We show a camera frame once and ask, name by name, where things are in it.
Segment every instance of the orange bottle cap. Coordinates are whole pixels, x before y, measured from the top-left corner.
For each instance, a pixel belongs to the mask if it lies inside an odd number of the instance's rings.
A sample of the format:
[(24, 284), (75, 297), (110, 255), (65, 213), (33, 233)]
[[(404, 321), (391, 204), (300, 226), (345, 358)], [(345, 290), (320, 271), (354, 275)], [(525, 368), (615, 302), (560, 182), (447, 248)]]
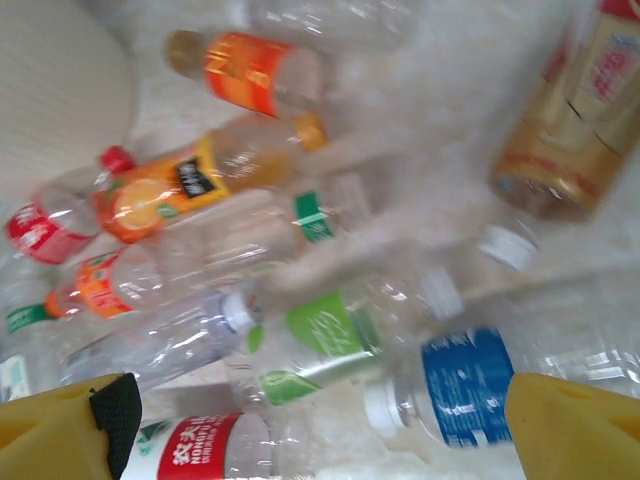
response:
[(50, 292), (49, 295), (47, 295), (47, 299), (44, 302), (44, 309), (53, 318), (61, 318), (66, 315), (66, 312), (62, 310), (60, 304), (58, 303), (58, 300), (56, 299), (55, 291)]
[(327, 134), (324, 131), (322, 119), (317, 113), (301, 115), (293, 122), (296, 136), (307, 153), (315, 152), (327, 145)]

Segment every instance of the gold beverage bottle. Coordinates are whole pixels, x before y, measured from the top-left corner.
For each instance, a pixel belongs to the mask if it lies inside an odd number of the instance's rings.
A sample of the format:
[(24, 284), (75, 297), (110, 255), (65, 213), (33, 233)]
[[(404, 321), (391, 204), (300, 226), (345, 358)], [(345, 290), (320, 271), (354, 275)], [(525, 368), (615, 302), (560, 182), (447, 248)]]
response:
[(509, 203), (536, 215), (584, 219), (640, 138), (640, 1), (601, 0), (568, 35), (492, 171)]

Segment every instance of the red bottle label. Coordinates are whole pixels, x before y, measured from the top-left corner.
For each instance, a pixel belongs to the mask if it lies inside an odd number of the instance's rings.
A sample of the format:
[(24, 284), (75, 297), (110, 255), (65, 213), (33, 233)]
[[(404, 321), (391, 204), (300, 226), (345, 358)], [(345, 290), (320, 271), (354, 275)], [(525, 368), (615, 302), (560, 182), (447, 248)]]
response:
[(79, 235), (55, 223), (37, 198), (9, 219), (5, 232), (15, 248), (50, 265), (66, 262), (93, 239), (93, 236)]
[(158, 480), (224, 480), (231, 430), (240, 415), (186, 418), (162, 453)]

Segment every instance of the orange juice bottle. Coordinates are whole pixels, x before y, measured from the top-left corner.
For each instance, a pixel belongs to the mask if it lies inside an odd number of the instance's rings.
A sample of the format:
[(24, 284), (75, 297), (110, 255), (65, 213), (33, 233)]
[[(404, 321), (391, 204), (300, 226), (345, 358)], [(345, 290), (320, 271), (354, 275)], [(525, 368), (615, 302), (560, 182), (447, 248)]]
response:
[(307, 113), (291, 123), (247, 115), (130, 172), (96, 193), (105, 231), (124, 243), (152, 235), (185, 214), (236, 192), (288, 181), (305, 154), (327, 142), (326, 122)]

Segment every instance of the orange bottle label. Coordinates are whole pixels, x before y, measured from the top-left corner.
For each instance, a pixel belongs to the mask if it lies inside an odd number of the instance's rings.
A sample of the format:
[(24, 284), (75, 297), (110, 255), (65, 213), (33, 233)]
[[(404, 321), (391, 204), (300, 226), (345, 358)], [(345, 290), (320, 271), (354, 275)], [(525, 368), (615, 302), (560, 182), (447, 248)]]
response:
[(78, 271), (76, 288), (89, 310), (103, 318), (111, 318), (133, 309), (114, 292), (112, 284), (113, 264), (122, 250), (86, 260)]
[(273, 87), (277, 70), (293, 48), (244, 33), (225, 33), (207, 50), (207, 85), (223, 100), (275, 117)]
[(125, 243), (152, 235), (185, 212), (230, 195), (216, 168), (213, 138), (117, 175), (94, 200), (102, 227)]

